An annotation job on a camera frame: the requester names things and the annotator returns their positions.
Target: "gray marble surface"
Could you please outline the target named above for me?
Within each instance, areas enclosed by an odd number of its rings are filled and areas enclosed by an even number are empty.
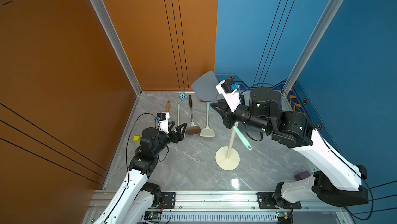
[[[191,95],[194,121],[203,129],[206,126],[206,103],[200,102],[194,93]],[[164,112],[168,100],[171,100],[170,120],[176,122],[177,103],[180,102],[180,121],[187,122],[189,126],[189,102],[181,102],[176,92],[143,92],[138,100],[133,122],[145,112]],[[209,120],[216,136],[186,135],[183,141],[169,144],[170,151],[166,159],[158,163],[149,182],[160,185],[162,190],[274,190],[278,182],[295,181],[294,175],[305,170],[310,171],[305,157],[267,136],[261,142],[249,139],[251,151],[236,136],[233,147],[240,155],[240,164],[232,171],[221,169],[216,164],[215,154],[220,147],[228,146],[231,130],[223,126],[221,117],[212,108]],[[139,143],[132,141],[133,136],[140,136],[143,129],[153,125],[153,118],[149,115],[141,117],[135,125],[128,145],[128,163],[139,146]],[[259,137],[259,132],[252,132],[250,135]],[[126,174],[126,142],[127,138],[115,157],[114,169],[107,175],[107,190],[118,189]],[[164,149],[160,153],[161,159],[166,152]]]

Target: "blue connector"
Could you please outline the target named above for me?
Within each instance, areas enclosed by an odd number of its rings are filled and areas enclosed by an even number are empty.
[[[231,85],[231,89],[232,90],[235,90],[235,89],[238,89],[238,88],[239,88],[239,84],[238,83],[235,83],[235,84]]]

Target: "slotted spatula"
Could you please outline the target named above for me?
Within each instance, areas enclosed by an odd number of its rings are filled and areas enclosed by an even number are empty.
[[[201,132],[200,132],[200,136],[202,136],[202,137],[214,137],[215,136],[215,131],[212,130],[208,126],[209,115],[210,115],[210,103],[207,102],[207,126],[203,130],[201,130]]]
[[[186,134],[187,135],[194,135],[194,134],[199,134],[201,132],[201,128],[199,126],[196,126],[194,121],[193,121],[193,105],[192,105],[192,96],[189,95],[189,106],[190,106],[190,114],[192,117],[192,123],[190,124],[190,127],[186,128]]]

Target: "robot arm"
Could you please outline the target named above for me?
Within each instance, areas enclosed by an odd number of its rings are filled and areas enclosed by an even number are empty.
[[[148,127],[142,131],[141,146],[135,151],[122,185],[94,224],[135,224],[148,208],[159,204],[160,186],[147,180],[158,163],[157,155],[170,142],[182,141],[187,127],[184,123],[170,131],[175,122],[168,122],[169,117],[168,112],[157,113],[159,129]]]
[[[280,92],[255,88],[246,106],[244,96],[233,85],[232,78],[218,83],[216,89],[225,100],[211,104],[227,128],[239,122],[261,130],[320,169],[307,179],[279,183],[274,195],[279,207],[288,208],[291,203],[317,198],[338,207],[368,203],[368,192],[361,186],[361,179],[366,179],[365,167],[353,165],[340,155],[304,114],[282,111]]]

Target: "mint green handle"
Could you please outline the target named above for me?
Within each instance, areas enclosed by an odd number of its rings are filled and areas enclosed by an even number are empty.
[[[177,125],[179,126],[179,114],[181,113],[181,104],[178,102],[178,122]]]
[[[245,147],[248,150],[252,150],[251,144],[248,142],[247,138],[243,135],[243,133],[236,126],[233,126],[233,129],[234,129],[234,131],[236,131],[236,134],[238,135],[240,140],[243,142]]]

